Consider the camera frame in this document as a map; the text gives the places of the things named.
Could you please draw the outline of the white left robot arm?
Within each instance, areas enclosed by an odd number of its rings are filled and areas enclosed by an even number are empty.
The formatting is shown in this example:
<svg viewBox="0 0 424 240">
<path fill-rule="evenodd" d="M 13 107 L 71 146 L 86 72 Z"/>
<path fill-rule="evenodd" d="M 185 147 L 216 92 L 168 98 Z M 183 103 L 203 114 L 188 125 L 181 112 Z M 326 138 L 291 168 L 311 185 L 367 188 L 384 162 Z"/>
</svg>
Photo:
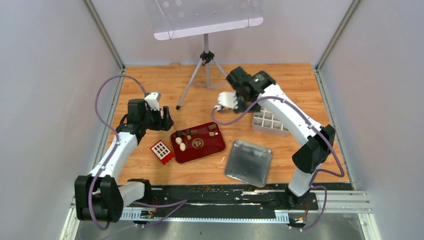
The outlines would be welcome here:
<svg viewBox="0 0 424 240">
<path fill-rule="evenodd" d="M 174 125 L 168 106 L 156 100 L 131 99 L 114 138 L 100 162 L 74 182 L 76 216 L 80 221 L 116 223 L 128 205 L 145 195 L 146 180 L 118 185 L 117 179 L 131 153 L 148 130 L 168 131 Z"/>
</svg>

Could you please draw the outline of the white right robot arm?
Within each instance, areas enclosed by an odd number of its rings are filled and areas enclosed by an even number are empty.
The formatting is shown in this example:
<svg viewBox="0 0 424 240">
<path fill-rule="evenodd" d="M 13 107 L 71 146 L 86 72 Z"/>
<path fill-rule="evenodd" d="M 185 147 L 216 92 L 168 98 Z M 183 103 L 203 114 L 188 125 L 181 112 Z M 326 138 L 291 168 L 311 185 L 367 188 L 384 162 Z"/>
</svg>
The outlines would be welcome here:
<svg viewBox="0 0 424 240">
<path fill-rule="evenodd" d="M 277 82 L 266 72 L 250 75 L 243 68 L 233 69 L 226 77 L 235 91 L 231 108 L 248 112 L 257 105 L 271 112 L 285 126 L 300 145 L 292 155 L 295 171 L 288 191 L 295 198 L 303 197 L 322 164 L 334 154 L 336 131 L 328 124 L 322 126 L 313 120 L 284 93 Z"/>
</svg>

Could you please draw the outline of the divided silver tin box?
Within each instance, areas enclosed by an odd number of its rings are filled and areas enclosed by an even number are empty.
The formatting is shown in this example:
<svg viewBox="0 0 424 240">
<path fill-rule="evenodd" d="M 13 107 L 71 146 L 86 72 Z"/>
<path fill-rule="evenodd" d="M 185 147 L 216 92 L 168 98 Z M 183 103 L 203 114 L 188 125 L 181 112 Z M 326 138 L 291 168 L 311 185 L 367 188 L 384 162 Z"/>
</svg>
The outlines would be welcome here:
<svg viewBox="0 0 424 240">
<path fill-rule="evenodd" d="M 257 133 L 278 137 L 288 137 L 290 132 L 283 123 L 266 108 L 253 114 L 251 130 Z"/>
</svg>

